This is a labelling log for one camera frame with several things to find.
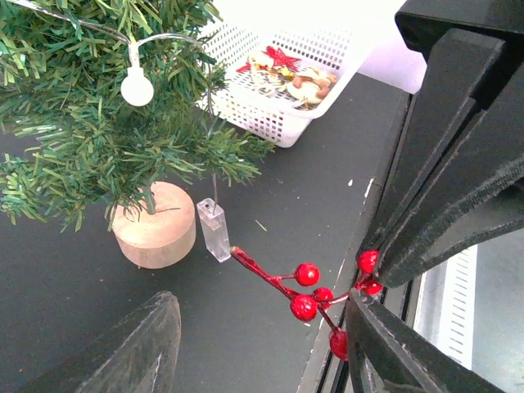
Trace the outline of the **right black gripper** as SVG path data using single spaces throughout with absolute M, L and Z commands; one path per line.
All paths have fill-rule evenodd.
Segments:
M 407 48 L 425 60 L 450 29 L 484 34 L 523 48 L 522 1 L 412 0 L 396 12 L 395 24 Z

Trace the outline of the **red berry sprig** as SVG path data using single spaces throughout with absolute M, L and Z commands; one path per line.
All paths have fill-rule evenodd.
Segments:
M 313 263 L 299 264 L 289 274 L 273 275 L 264 271 L 255 259 L 238 246 L 231 248 L 230 255 L 244 268 L 282 293 L 289 300 L 290 311 L 296 319 L 308 323 L 320 315 L 330 328 L 330 351 L 338 359 L 348 360 L 347 332 L 338 327 L 327 313 L 330 307 L 350 298 L 348 291 L 335 296 L 332 289 L 319 286 L 321 272 Z

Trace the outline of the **clear battery box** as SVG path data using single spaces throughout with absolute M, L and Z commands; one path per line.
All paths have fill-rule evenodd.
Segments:
M 223 263 L 231 257 L 224 210 L 211 198 L 198 202 L 196 208 L 206 249 L 218 262 Z

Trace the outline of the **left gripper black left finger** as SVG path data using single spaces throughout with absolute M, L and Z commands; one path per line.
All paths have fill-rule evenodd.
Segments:
M 161 291 L 20 391 L 172 392 L 180 341 L 178 299 Z

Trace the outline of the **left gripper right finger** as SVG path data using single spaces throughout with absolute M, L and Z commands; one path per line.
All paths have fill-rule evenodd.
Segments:
M 500 392 L 444 355 L 385 306 L 355 289 L 346 304 L 347 353 L 354 392 Z

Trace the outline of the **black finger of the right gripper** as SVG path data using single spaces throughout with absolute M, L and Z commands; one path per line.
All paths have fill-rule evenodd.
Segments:
M 451 29 L 431 48 L 368 227 L 375 278 L 398 287 L 521 228 L 521 202 L 492 224 L 471 215 L 522 176 L 522 56 L 502 39 Z

